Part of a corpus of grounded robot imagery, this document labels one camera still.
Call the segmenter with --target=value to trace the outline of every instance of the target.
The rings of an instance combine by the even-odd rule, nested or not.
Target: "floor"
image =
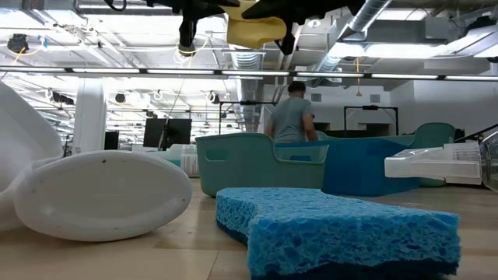
[[[215,225],[215,201],[198,180],[185,213],[157,231],[111,243],[58,240],[28,229],[0,233],[0,279],[249,279],[246,248]],[[463,258],[453,279],[498,279],[498,194],[463,187],[420,189],[382,198],[389,205],[461,215]]]

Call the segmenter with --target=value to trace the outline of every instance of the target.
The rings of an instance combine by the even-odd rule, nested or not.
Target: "man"
[[[273,111],[268,124],[268,136],[275,143],[297,143],[318,141],[313,125],[311,102],[304,99],[306,85],[292,82],[288,88],[289,98]]]

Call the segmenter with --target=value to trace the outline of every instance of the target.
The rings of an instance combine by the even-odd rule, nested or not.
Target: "man's arm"
[[[304,133],[308,137],[309,142],[318,141],[317,133],[314,130],[313,114],[306,113],[303,116]]]
[[[267,132],[266,133],[271,138],[273,138],[273,136],[275,135],[275,125],[273,125],[273,121],[272,120],[270,120],[269,123],[268,123],[268,128],[267,128]]]

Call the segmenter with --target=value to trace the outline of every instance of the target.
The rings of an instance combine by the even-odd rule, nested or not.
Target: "blue sponge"
[[[457,215],[315,189],[227,188],[216,221],[247,244],[253,278],[412,279],[454,275],[460,260]]]

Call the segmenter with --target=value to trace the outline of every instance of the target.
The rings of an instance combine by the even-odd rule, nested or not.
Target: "blue plastic tub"
[[[281,144],[278,147],[321,145],[328,145],[322,187],[326,194],[381,196],[419,186],[419,178],[385,176],[384,159],[409,148],[393,141],[382,138],[337,138],[322,142]]]

